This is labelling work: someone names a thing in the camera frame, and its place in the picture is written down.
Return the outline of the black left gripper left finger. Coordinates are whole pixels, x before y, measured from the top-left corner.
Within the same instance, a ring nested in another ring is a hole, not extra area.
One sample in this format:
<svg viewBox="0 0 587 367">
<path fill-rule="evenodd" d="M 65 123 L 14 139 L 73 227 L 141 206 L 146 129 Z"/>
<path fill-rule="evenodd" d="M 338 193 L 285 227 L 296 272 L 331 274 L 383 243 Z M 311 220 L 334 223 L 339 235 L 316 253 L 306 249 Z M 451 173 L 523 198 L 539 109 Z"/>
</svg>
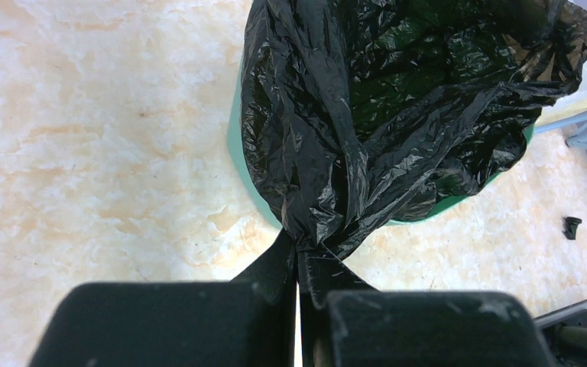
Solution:
<svg viewBox="0 0 587 367">
<path fill-rule="evenodd" d="M 292 366 L 297 308 L 293 239 L 282 229 L 273 244 L 232 282 L 251 286 L 248 365 Z"/>
</svg>

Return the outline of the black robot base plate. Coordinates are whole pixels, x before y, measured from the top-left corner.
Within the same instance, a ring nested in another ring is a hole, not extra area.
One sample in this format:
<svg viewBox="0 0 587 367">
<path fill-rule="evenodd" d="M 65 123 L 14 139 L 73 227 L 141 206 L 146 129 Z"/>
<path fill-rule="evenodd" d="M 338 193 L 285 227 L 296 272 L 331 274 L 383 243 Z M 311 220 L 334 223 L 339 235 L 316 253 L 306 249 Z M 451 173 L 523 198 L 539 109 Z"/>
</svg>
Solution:
<svg viewBox="0 0 587 367">
<path fill-rule="evenodd" d="M 587 299 L 534 320 L 556 366 L 587 366 Z"/>
</svg>

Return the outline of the black trash bag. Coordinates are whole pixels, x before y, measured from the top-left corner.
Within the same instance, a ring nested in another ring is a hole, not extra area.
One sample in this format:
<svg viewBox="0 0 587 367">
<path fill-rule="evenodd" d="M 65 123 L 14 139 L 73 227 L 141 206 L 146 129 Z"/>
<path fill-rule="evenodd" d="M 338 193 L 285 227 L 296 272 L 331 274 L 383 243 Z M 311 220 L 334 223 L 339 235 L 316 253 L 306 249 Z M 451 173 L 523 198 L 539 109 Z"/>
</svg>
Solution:
<svg viewBox="0 0 587 367">
<path fill-rule="evenodd" d="M 251 181 L 298 251 L 346 258 L 511 169 L 586 61 L 587 11 L 570 1 L 255 1 Z"/>
</svg>

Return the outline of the clear plastic bag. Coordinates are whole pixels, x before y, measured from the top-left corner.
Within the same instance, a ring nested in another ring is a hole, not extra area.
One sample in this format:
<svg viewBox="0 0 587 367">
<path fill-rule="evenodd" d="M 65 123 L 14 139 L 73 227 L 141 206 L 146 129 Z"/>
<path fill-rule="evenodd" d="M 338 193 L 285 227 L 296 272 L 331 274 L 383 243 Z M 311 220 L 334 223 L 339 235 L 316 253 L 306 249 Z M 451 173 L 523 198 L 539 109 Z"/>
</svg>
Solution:
<svg viewBox="0 0 587 367">
<path fill-rule="evenodd" d="M 558 99 L 551 107 L 543 108 L 535 127 L 547 125 L 561 119 L 587 111 L 587 61 L 583 65 L 582 82 L 576 92 Z"/>
</svg>

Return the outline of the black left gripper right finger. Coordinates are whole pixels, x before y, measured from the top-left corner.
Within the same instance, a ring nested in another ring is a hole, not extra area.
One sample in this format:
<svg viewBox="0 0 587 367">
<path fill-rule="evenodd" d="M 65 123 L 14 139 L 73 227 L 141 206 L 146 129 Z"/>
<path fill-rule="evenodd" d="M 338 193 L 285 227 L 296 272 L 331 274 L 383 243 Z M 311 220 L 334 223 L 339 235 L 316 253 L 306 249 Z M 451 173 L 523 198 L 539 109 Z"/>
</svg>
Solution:
<svg viewBox="0 0 587 367">
<path fill-rule="evenodd" d="M 373 291 L 327 248 L 297 254 L 300 292 L 302 361 L 304 367 L 333 366 L 330 315 L 332 291 Z"/>
</svg>

